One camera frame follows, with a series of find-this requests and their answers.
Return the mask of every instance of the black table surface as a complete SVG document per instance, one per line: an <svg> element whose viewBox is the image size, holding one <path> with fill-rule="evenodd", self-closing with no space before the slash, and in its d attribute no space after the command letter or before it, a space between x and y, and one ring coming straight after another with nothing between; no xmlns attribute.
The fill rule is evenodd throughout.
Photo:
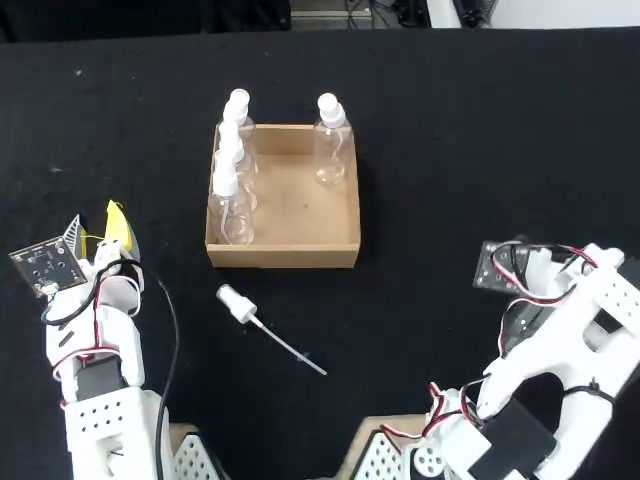
<svg viewBox="0 0 640 480"><path fill-rule="evenodd" d="M169 398L233 478L339 467L363 417L425 410L496 356L506 298L471 287L481 242L527 233L640 254L640 30L323 32L0 47L6 251L122 202L165 279L183 349ZM218 304L203 247L212 128L229 91L260 123L311 123L336 92L355 132L362 249L350 271L225 271L321 377ZM43 305L0 262L0 478L70 478ZM151 284L138 325L147 387L172 330ZM633 467L632 387L576 478Z"/></svg>

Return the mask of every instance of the plastic bottle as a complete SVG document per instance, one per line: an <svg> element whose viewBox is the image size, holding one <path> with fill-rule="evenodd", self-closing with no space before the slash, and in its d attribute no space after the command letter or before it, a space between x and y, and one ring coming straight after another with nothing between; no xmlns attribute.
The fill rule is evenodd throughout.
<svg viewBox="0 0 640 480"><path fill-rule="evenodd" d="M353 131L335 95L318 98L320 119L314 125L313 162L316 179L324 185L340 183L351 162Z"/></svg>
<svg viewBox="0 0 640 480"><path fill-rule="evenodd" d="M209 211L216 222L218 242L231 245L252 243L251 206L238 182L232 152L218 150L215 153L212 187Z"/></svg>
<svg viewBox="0 0 640 480"><path fill-rule="evenodd" d="M238 125L235 122L223 121L218 127L220 132L220 143L218 148L232 157L235 165L238 181L249 195L251 209L258 206L258 199L255 194L256 170L250 155L244 149L244 142L240 138Z"/></svg>
<svg viewBox="0 0 640 480"><path fill-rule="evenodd" d="M223 121L234 122L238 125L240 138L244 144L244 150L251 157L253 168L258 171L255 136L256 124L249 117L249 92L242 88L236 88L229 95L229 101L224 106Z"/></svg>

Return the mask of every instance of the open cardboard box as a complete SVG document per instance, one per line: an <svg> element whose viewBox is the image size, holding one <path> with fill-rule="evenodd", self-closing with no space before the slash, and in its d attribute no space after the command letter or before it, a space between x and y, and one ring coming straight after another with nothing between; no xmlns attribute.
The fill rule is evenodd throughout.
<svg viewBox="0 0 640 480"><path fill-rule="evenodd" d="M312 125L257 125L258 208L250 245L218 243L207 208L205 245L216 267L352 268L360 250L355 148L345 180L320 185ZM214 139L214 151L218 138Z"/></svg>

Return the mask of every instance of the black circuit board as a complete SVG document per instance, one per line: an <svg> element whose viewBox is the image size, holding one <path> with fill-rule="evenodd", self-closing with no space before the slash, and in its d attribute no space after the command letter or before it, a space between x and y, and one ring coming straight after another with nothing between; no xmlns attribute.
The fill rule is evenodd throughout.
<svg viewBox="0 0 640 480"><path fill-rule="evenodd" d="M500 243L501 242L487 241L482 244L480 258L478 259L478 266L476 267L476 274L473 277L473 286L516 295L518 293L516 286L501 275L500 272L495 269L493 263L491 263L491 255ZM516 245L515 248L516 262L520 267L520 271L525 272L527 269L527 263L529 263L529 249L525 246L518 245ZM511 252L509 248L505 247L500 249L500 252L498 252L497 255L497 260L504 265L507 270L513 270L511 266Z"/></svg>
<svg viewBox="0 0 640 480"><path fill-rule="evenodd" d="M59 291L87 281L78 260L62 237L23 248L9 254L9 257L37 297L50 293L52 286L57 285Z"/></svg>

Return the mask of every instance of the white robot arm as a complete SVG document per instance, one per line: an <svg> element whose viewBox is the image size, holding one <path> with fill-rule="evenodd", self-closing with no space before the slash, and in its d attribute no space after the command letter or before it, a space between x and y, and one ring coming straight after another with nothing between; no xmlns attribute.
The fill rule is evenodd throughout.
<svg viewBox="0 0 640 480"><path fill-rule="evenodd" d="M490 260L481 257L476 284L502 282L501 290L522 297L503 315L499 357L474 382L481 383L476 405L466 396L471 384L440 391L432 383L434 407L421 435L382 430L390 439L412 440L403 451L405 463L424 462L426 453L410 455L427 450L442 461L435 470L429 463L407 464L405 479L417 471L418 478L567 480L608 425L616 397L640 364L640 263L595 244L584 250L556 246L572 253L565 262L552 261L548 246L513 241L485 247ZM526 254L524 285L514 273L514 256L509 261L511 247ZM516 312L519 303L525 309ZM603 314L607 328L600 323ZM524 381L543 373L555 375L564 389L555 431L513 397Z"/></svg>
<svg viewBox="0 0 640 480"><path fill-rule="evenodd" d="M133 321L144 290L138 247L117 204L107 212L93 263L84 258L79 218L62 237L11 257L36 294L49 297L46 353L61 383L74 479L173 480L168 412L158 394L142 389Z"/></svg>

